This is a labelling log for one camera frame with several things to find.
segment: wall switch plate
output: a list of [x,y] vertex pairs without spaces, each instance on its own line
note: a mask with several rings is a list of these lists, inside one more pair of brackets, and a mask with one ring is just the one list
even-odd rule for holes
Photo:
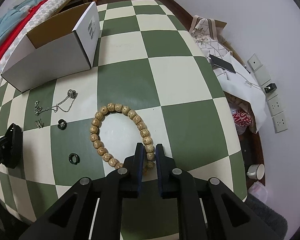
[[260,62],[256,54],[253,54],[252,57],[248,59],[248,64],[253,71],[256,71],[259,67],[262,66],[262,63]]
[[[266,87],[267,85],[269,85],[270,83],[274,83],[272,80],[269,80],[268,82],[266,82],[263,87]],[[262,91],[264,92],[264,94],[266,95],[266,100],[270,100],[271,98],[275,97],[278,95],[278,89],[276,89],[273,92],[267,93],[265,92],[265,89],[262,88]]]
[[288,124],[286,117],[284,116],[284,111],[272,117],[274,130],[276,133],[287,130]]
[[265,65],[262,65],[260,68],[258,68],[254,72],[254,76],[256,77],[260,86],[262,86],[271,79]]
[[268,100],[268,106],[271,113],[271,116],[274,116],[283,111],[281,101],[279,96],[275,96]]

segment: cardboard box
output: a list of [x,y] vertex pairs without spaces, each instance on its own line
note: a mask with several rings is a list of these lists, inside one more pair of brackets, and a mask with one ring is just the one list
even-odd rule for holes
[[96,3],[57,14],[29,31],[1,76],[21,92],[92,68],[100,33]]

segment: white mug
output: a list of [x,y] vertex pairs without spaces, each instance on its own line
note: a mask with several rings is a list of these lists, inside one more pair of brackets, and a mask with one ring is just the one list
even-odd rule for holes
[[265,166],[263,164],[251,165],[247,172],[247,176],[250,179],[262,179],[264,174],[265,174]]

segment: beaded bracelet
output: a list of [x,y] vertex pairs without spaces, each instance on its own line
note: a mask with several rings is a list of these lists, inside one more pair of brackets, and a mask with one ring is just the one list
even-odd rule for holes
[[94,115],[95,118],[91,122],[92,126],[90,127],[90,140],[93,142],[93,147],[97,149],[97,153],[102,156],[102,159],[111,167],[114,167],[116,170],[123,167],[123,163],[120,163],[110,153],[106,152],[103,143],[99,140],[97,135],[98,126],[100,125],[103,116],[108,112],[114,111],[127,115],[137,125],[142,137],[142,142],[146,149],[146,157],[148,161],[146,162],[146,166],[143,168],[143,173],[146,173],[147,169],[152,169],[154,167],[153,160],[155,159],[155,155],[153,141],[150,137],[150,132],[148,131],[146,124],[143,122],[141,117],[137,115],[136,111],[131,110],[128,106],[110,103],[108,106],[101,107],[100,111],[96,112]]

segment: green and white checkered surface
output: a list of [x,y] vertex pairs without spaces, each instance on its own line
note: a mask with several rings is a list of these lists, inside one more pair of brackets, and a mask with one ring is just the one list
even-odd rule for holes
[[[97,109],[110,102],[135,109],[154,145],[162,143],[179,168],[201,179],[220,178],[242,200],[246,197],[240,144],[218,80],[200,49],[177,18],[155,0],[98,6],[100,38],[94,68],[43,84],[20,94],[0,87],[0,137],[14,122],[23,128],[23,158],[15,169],[0,165],[0,200],[23,221],[35,221],[82,177],[98,179],[113,170],[90,142]],[[34,102],[47,108],[69,89],[78,92],[68,113],[34,114]],[[70,104],[68,100],[63,108]],[[37,119],[44,127],[38,129]],[[57,127],[59,119],[68,123]],[[123,162],[142,141],[135,124],[110,114],[100,138]],[[70,153],[81,162],[72,165]],[[178,238],[177,202],[158,195],[156,169],[143,177],[141,197],[124,199],[124,240]]]

